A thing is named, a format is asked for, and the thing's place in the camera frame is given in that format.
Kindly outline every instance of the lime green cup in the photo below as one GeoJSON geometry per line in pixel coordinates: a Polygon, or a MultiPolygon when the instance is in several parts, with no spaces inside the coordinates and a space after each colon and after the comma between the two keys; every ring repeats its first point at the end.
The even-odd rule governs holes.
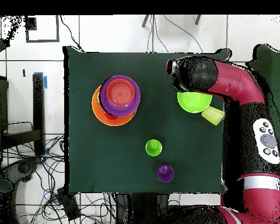
{"type": "Polygon", "coordinates": [[[145,150],[150,156],[157,156],[162,151],[162,144],[155,139],[149,140],[145,145],[145,150]]]}
{"type": "Polygon", "coordinates": [[[177,101],[188,113],[204,111],[212,101],[212,95],[197,92],[177,92],[177,101]]]}
{"type": "Polygon", "coordinates": [[[206,108],[201,115],[208,120],[209,122],[211,122],[213,125],[218,125],[222,118],[224,117],[224,112],[209,106],[208,108],[206,108]]]}

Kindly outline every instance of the green cup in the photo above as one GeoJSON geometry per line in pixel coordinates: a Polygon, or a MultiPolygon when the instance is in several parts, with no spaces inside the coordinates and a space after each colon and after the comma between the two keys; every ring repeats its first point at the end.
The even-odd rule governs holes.
{"type": "Polygon", "coordinates": [[[162,151],[162,144],[158,140],[151,139],[146,143],[145,150],[150,156],[157,156],[162,151]]]}

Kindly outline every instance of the yellow cup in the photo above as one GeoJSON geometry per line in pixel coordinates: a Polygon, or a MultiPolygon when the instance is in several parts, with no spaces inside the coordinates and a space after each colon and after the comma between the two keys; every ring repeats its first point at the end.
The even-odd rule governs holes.
{"type": "Polygon", "coordinates": [[[211,106],[201,113],[201,115],[213,125],[218,125],[224,117],[224,114],[223,111],[211,106]]]}

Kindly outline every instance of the black stand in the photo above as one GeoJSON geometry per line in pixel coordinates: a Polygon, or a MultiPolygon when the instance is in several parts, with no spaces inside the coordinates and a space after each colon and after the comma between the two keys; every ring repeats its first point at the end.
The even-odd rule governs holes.
{"type": "MultiPolygon", "coordinates": [[[[149,15],[145,15],[143,23],[142,23],[142,27],[145,27],[147,20],[148,20],[149,15]]],[[[195,24],[198,25],[199,24],[199,20],[200,20],[201,15],[197,15],[195,24]]]]}
{"type": "MultiPolygon", "coordinates": [[[[7,89],[8,81],[0,77],[1,106],[2,106],[2,130],[7,130],[7,89]]],[[[4,133],[1,138],[2,149],[8,149],[21,144],[34,141],[36,156],[45,154],[44,143],[44,86],[43,75],[33,75],[33,130],[18,133],[4,133]]]]}

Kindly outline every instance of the stacked bowls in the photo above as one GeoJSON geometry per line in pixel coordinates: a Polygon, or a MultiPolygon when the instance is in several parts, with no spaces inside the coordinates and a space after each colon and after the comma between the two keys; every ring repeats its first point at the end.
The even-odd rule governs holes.
{"type": "Polygon", "coordinates": [[[131,78],[117,75],[108,78],[96,90],[93,98],[97,99],[101,107],[97,109],[96,106],[94,109],[95,104],[92,101],[96,117],[104,124],[118,126],[129,122],[134,116],[141,94],[138,85],[131,78]]]}

